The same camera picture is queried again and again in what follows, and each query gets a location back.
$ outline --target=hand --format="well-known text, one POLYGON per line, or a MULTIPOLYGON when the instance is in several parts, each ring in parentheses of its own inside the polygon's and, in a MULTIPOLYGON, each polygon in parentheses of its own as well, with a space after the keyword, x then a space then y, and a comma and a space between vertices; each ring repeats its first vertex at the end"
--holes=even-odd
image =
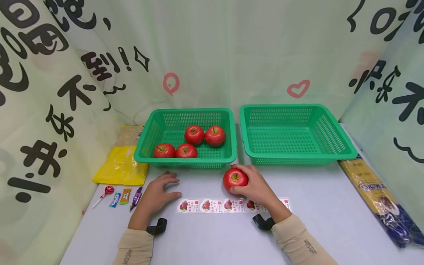
POLYGON ((265 206, 275 223, 279 223, 291 215, 291 212, 278 199, 255 166, 235 164, 231 165, 231 167, 240 169, 249 178, 249 183, 246 186, 230 188, 231 193, 244 195, 252 201, 265 206))
POLYGON ((168 183, 178 183, 176 173, 166 171, 149 183, 141 197, 134 214, 128 224, 129 229, 146 230, 150 223, 150 217, 156 213, 169 201, 181 197, 181 192, 165 193, 164 187, 168 183))

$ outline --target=beige sleeve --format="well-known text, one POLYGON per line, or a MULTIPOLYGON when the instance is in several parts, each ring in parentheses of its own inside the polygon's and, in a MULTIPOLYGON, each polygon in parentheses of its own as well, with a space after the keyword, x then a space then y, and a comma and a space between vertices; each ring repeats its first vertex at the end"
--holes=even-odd
POLYGON ((309 234, 305 225, 296 215, 272 227, 275 240, 289 256, 293 265, 333 265, 336 261, 309 234))
POLYGON ((118 243, 113 265, 149 265, 153 236, 146 231, 127 229, 118 243))

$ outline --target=pink heart drawing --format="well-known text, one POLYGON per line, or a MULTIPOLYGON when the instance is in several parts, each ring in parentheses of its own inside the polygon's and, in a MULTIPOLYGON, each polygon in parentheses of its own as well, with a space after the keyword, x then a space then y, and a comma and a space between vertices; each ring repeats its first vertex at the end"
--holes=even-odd
POLYGON ((301 98, 306 93, 306 91, 308 90, 309 85, 311 85, 311 82, 308 79, 302 80, 298 84, 291 84, 287 88, 287 94, 289 94, 290 96, 292 96, 294 98, 301 98), (300 89, 300 88, 302 88, 303 85, 305 85, 305 87, 302 89, 302 91, 300 93, 293 92, 293 88, 300 89))
POLYGON ((172 94, 178 90, 178 88, 180 87, 180 79, 178 78, 178 76, 175 73, 167 73, 164 77, 163 77, 163 82, 162 82, 163 88, 165 89, 165 91, 171 95, 171 97, 174 97, 172 94), (175 85, 171 88, 171 84, 168 84, 168 78, 174 78, 175 79, 175 85))

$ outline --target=left hand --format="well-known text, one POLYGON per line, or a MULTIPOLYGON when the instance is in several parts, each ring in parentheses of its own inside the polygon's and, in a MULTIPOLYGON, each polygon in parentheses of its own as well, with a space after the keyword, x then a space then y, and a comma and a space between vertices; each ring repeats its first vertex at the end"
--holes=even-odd
POLYGON ((180 182, 176 177, 176 173, 166 171, 163 175, 150 182, 138 203, 137 209, 141 208, 144 212, 151 215, 162 209, 169 201, 180 198, 181 192, 165 193, 164 191, 166 184, 180 182))
POLYGON ((181 192, 165 193, 164 187, 168 183, 178 183, 176 173, 166 171, 161 176, 149 183, 144 191, 134 214, 128 224, 129 229, 146 230, 150 223, 150 217, 156 213, 169 201, 181 197, 181 192))

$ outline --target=purple candy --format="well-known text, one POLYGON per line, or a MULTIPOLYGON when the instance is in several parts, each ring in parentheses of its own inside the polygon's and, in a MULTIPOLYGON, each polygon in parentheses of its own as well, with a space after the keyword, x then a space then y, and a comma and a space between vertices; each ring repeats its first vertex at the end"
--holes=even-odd
POLYGON ((133 203, 130 207, 130 212, 132 211, 132 209, 135 208, 135 206, 137 206, 138 202, 140 201, 141 198, 141 190, 143 189, 143 186, 141 186, 140 188, 137 189, 137 191, 134 194, 134 198, 133 198, 133 203))

